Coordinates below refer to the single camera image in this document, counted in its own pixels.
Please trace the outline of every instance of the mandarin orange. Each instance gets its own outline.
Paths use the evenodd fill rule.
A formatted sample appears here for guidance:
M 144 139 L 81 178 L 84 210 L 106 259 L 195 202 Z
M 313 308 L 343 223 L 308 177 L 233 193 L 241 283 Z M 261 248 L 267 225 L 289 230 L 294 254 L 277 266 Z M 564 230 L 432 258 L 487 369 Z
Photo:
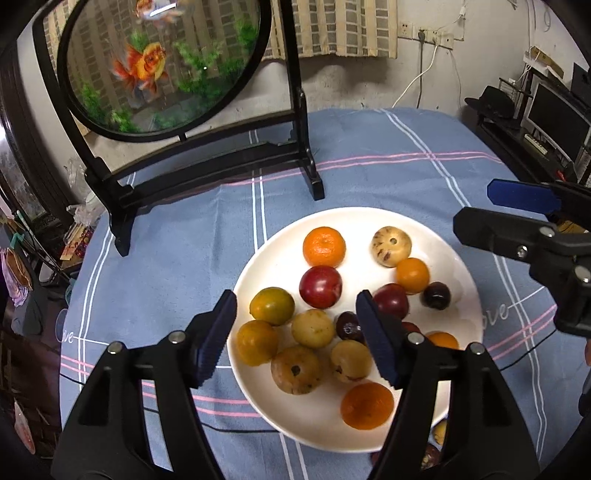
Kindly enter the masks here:
M 451 335 L 447 332 L 434 332 L 429 333 L 427 338 L 431 340 L 437 346 L 443 346 L 445 348 L 453 348 L 455 350 L 460 349 L 460 344 L 458 343 L 456 337 Z
M 386 422 L 394 411 L 394 397 L 389 389 L 369 382 L 353 387 L 340 404 L 344 422 L 357 430 L 372 430 Z
M 423 260 L 406 258 L 396 266 L 394 281 L 402 285 L 408 295 L 421 293 L 430 282 L 429 269 Z
M 341 234 L 328 226 L 315 228 L 308 233 L 302 246 L 304 258 L 311 267 L 338 267 L 345 258 L 346 250 Z

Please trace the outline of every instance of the plastic bag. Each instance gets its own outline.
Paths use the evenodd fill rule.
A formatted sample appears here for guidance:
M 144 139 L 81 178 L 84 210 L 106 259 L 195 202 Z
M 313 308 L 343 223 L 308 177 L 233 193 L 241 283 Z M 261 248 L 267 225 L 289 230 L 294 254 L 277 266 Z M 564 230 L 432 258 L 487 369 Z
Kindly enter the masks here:
M 84 226 L 95 226 L 104 211 L 104 205 L 92 192 L 89 193 L 84 205 L 68 207 L 68 212 L 74 215 L 74 221 Z
M 68 185 L 72 193 L 79 199 L 85 199 L 92 191 L 84 178 L 85 168 L 80 157 L 73 157 L 68 160 L 66 167 L 68 172 Z
M 68 212 L 74 215 L 74 221 L 84 226 L 94 226 L 105 211 L 104 205 L 87 185 L 84 178 L 84 166 L 78 157 L 71 158 L 67 165 L 68 184 L 74 195 L 84 199 L 84 204 L 70 205 Z

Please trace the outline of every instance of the round screen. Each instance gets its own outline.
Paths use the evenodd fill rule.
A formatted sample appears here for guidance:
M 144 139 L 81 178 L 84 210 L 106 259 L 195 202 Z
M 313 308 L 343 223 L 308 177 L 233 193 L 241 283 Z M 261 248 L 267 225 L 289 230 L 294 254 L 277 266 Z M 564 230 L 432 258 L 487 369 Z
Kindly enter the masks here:
M 268 9 L 258 0 L 83 0 L 61 39 L 60 86 L 78 119 L 106 137 L 180 134 L 246 85 L 267 43 Z

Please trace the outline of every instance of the tablecloth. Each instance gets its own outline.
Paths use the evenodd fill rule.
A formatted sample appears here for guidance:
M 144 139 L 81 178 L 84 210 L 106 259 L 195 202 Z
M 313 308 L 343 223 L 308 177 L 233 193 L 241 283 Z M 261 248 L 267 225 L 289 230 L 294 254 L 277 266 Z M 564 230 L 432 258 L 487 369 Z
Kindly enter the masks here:
M 556 306 L 527 266 L 459 244 L 452 218 L 463 206 L 494 207 L 492 178 L 513 179 L 458 120 L 413 109 L 311 113 L 310 142 L 326 198 L 315 202 L 299 170 L 256 171 L 250 179 L 156 205 L 135 220 L 131 250 L 120 257 L 103 216 L 86 251 L 64 324 L 61 413 L 65 424 L 105 346 L 156 343 L 184 329 L 232 288 L 249 258 L 273 234 L 303 216 L 343 206 L 371 206 L 431 228 L 461 256 L 482 302 L 485 345 L 500 367 L 553 329 Z M 251 131 L 172 157 L 126 179 L 139 182 L 218 151 L 284 141 L 289 125 Z M 556 333 L 504 372 L 545 465 L 578 424 L 577 400 L 588 372 L 584 340 Z M 315 450 L 276 432 L 242 395 L 222 354 L 211 380 L 194 392 L 207 438 L 228 479 L 364 479 L 368 455 Z M 144 404 L 156 409 L 154 389 Z M 146 412 L 154 460 L 169 466 L 158 416 Z

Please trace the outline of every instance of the fish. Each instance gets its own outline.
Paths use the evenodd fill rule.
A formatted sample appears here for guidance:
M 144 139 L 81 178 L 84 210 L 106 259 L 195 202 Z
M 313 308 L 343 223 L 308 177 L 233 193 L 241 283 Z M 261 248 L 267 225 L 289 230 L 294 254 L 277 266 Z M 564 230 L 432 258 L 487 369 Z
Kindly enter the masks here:
M 121 80 L 128 90 L 148 89 L 155 95 L 157 93 L 156 80 L 168 78 L 168 74 L 164 71 L 166 64 L 164 47 L 160 42 L 154 42 L 146 46 L 141 53 L 127 44 L 126 56 L 126 64 L 118 59 L 113 59 L 111 70 L 113 75 Z
M 137 0 L 135 14 L 140 20 L 154 22 L 158 27 L 175 23 L 189 5 L 189 0 Z

